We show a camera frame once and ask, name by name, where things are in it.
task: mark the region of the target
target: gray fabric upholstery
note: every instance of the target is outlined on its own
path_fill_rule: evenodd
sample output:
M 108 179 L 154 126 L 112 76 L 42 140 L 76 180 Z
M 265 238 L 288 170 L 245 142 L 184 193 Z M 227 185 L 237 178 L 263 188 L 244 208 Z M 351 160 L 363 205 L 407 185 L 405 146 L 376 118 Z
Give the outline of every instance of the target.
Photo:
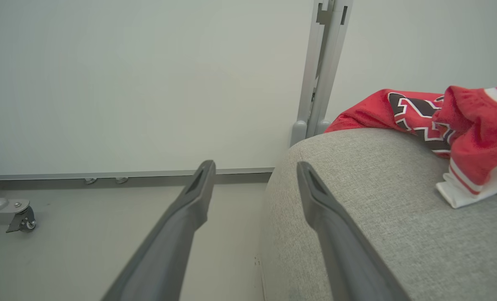
M 307 161 L 414 300 L 497 300 L 497 196 L 451 208 L 435 190 L 448 161 L 412 135 L 362 128 L 290 149 L 267 186 L 261 260 L 267 301 L 328 301 L 296 163 Z

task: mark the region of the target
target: gray couch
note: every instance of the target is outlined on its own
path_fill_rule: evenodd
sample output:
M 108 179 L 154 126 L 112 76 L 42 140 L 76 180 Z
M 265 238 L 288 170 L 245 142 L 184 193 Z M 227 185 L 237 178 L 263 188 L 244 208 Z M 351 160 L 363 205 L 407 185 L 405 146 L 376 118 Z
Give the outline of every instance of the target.
M 297 143 L 273 172 L 260 244 L 266 301 L 332 299 L 298 161 L 314 167 L 412 299 L 497 300 L 497 195 L 453 209 L 434 188 L 448 160 L 412 135 L 361 128 Z

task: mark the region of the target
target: red and white clothing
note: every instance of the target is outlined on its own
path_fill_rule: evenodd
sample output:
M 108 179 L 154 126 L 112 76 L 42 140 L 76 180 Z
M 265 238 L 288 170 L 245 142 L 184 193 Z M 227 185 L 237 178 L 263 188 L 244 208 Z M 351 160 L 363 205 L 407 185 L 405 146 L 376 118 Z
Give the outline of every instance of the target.
M 450 158 L 436 187 L 454 208 L 497 193 L 497 87 L 451 86 L 445 94 L 381 90 L 340 114 L 326 132 L 348 128 L 409 132 Z

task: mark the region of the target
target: white partition panel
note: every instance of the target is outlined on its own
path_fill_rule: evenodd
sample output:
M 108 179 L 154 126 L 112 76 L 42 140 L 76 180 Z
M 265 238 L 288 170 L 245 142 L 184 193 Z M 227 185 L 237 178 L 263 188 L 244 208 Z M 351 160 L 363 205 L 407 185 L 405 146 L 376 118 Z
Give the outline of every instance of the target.
M 497 86 L 497 0 L 355 0 L 326 112 L 384 88 Z
M 0 0 L 0 178 L 273 167 L 313 5 Z

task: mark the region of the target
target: whiteboard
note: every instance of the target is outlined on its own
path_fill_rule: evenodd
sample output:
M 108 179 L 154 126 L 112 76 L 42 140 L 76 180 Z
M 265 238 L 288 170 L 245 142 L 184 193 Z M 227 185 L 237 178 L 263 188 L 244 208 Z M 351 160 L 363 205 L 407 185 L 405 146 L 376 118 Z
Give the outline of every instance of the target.
M 0 175 L 273 167 L 312 0 L 0 1 Z
M 497 0 L 355 0 L 325 118 L 384 88 L 497 86 Z

